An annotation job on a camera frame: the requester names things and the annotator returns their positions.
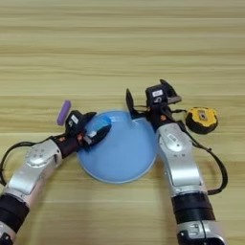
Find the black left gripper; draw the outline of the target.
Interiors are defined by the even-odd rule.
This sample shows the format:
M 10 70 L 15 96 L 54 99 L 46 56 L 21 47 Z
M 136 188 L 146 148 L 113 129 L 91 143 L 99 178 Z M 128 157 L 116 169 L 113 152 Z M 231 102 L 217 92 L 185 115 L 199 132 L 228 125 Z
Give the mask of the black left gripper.
M 95 116 L 96 112 L 88 112 L 83 115 L 83 125 L 88 124 Z M 54 136 L 52 140 L 56 143 L 61 155 L 63 157 L 68 157 L 72 153 L 80 150 L 81 148 L 88 149 L 93 145 L 98 144 L 102 141 L 106 135 L 109 133 L 111 125 L 102 127 L 98 131 L 93 131 L 88 135 L 84 132 L 78 133 L 77 135 L 70 135 L 64 133 L 61 135 Z

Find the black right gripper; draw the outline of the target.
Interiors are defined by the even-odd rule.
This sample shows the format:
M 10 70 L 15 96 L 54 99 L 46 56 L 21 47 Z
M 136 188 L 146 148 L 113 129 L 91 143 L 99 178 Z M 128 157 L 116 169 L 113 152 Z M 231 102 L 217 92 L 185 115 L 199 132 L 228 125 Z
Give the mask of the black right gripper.
M 163 97 L 155 99 L 147 99 L 146 105 L 134 105 L 129 89 L 126 89 L 126 104 L 128 111 L 133 120 L 145 118 L 154 129 L 158 129 L 162 125 L 174 123 L 170 105 L 180 102 L 182 99 L 177 96 L 174 88 L 164 79 L 160 80 Z

